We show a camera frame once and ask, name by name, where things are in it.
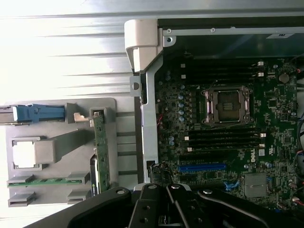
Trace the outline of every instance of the green circuit board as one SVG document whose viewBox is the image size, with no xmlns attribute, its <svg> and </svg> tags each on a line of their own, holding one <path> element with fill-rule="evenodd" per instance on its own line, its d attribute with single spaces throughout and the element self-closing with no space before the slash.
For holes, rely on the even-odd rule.
<svg viewBox="0 0 304 228">
<path fill-rule="evenodd" d="M 100 192 L 103 192 L 110 187 L 110 168 L 104 115 L 95 116 L 92 121 L 94 121 L 99 189 Z"/>
<path fill-rule="evenodd" d="M 284 59 L 163 66 L 155 81 L 158 151 L 173 181 L 290 207 L 295 71 Z"/>
</svg>

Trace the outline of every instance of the sticker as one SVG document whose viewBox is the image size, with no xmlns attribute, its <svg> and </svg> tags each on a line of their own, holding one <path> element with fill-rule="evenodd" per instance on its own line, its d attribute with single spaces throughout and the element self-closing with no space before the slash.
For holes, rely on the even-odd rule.
<svg viewBox="0 0 304 228">
<path fill-rule="evenodd" d="M 288 37 L 291 37 L 294 33 L 276 33 L 272 34 L 267 39 L 286 39 Z"/>
<path fill-rule="evenodd" d="M 265 156 L 265 150 L 264 149 L 259 149 L 258 150 L 258 155 L 259 156 Z"/>
</svg>

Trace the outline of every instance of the screw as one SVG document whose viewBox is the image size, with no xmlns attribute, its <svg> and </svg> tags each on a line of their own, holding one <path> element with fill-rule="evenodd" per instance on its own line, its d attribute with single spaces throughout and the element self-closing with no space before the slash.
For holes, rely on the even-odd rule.
<svg viewBox="0 0 304 228">
<path fill-rule="evenodd" d="M 155 184 L 150 185 L 148 188 L 149 188 L 149 189 L 155 189 L 155 188 L 156 188 L 156 185 L 155 185 Z"/>
<path fill-rule="evenodd" d="M 171 188 L 173 188 L 173 189 L 179 189 L 180 186 L 178 184 L 173 184 L 173 185 L 171 185 Z"/>
<path fill-rule="evenodd" d="M 209 195 L 209 194 L 212 194 L 212 191 L 209 189 L 205 189 L 205 190 L 203 190 L 203 193 Z"/>
</svg>

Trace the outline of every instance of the blue pcie slot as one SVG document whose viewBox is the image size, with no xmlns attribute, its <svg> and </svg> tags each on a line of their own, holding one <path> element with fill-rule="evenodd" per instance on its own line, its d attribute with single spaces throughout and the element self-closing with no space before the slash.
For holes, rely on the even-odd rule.
<svg viewBox="0 0 304 228">
<path fill-rule="evenodd" d="M 200 165 L 180 165 L 179 172 L 197 172 L 206 170 L 225 170 L 226 164 L 200 164 Z"/>
</svg>

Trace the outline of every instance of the blue cable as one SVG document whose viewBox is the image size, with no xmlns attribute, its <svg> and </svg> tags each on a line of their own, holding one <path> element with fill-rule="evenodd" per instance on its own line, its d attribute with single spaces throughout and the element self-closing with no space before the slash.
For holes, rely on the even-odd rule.
<svg viewBox="0 0 304 228">
<path fill-rule="evenodd" d="M 228 184 L 226 181 L 224 182 L 224 185 L 226 186 L 226 191 L 231 191 L 231 189 L 236 188 L 239 185 L 239 181 L 237 181 L 235 184 Z"/>
</svg>

